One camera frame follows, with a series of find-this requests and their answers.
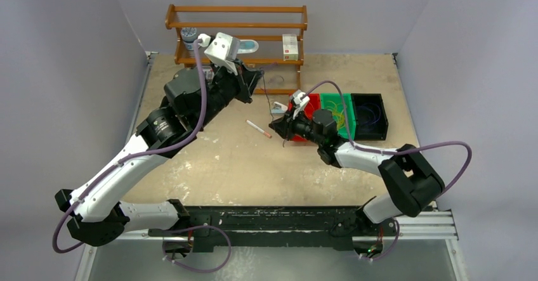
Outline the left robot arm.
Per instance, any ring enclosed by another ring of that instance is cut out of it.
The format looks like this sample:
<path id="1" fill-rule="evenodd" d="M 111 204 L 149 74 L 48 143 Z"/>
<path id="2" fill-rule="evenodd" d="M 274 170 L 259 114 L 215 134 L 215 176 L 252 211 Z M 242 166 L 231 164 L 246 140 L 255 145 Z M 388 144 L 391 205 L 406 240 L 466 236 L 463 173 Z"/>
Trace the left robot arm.
<path id="1" fill-rule="evenodd" d="M 62 225 L 73 239 L 98 247 L 135 230 L 167 230 L 174 236 L 187 232 L 189 215 L 179 200 L 134 204 L 123 201 L 123 196 L 193 142 L 231 101 L 252 102 L 264 72 L 249 69 L 240 60 L 234 66 L 236 73 L 213 66 L 211 81 L 200 79 L 195 68 L 177 71 L 164 85 L 160 106 L 138 125 L 113 160 L 78 189 L 56 193 L 64 212 Z"/>

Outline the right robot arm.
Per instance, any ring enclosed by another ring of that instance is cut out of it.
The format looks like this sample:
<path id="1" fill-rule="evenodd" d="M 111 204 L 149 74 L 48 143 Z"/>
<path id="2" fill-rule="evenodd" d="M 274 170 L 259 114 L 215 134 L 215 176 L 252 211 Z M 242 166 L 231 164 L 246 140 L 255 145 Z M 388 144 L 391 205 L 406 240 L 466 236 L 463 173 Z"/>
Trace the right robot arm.
<path id="1" fill-rule="evenodd" d="M 356 218 L 356 226 L 363 234 L 374 233 L 381 222 L 396 216 L 416 217 L 445 188 L 444 180 L 415 146 L 359 146 L 338 133 L 329 110 L 316 110 L 312 118 L 304 112 L 294 115 L 288 111 L 269 127 L 284 140 L 298 135 L 316 144 L 320 159 L 327 165 L 357 169 L 383 180 L 386 194 L 364 204 Z"/>

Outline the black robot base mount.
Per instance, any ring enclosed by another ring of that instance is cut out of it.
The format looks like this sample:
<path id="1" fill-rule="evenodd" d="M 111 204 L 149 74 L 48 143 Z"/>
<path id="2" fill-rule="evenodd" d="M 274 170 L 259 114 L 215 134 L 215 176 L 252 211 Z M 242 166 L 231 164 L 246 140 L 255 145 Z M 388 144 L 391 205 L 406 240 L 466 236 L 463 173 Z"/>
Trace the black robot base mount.
<path id="1" fill-rule="evenodd" d="M 383 241 L 397 234 L 395 220 L 366 223 L 362 206 L 187 206 L 170 230 L 151 237 L 184 238 L 194 252 L 226 247 L 328 247 L 360 255 L 379 254 Z"/>

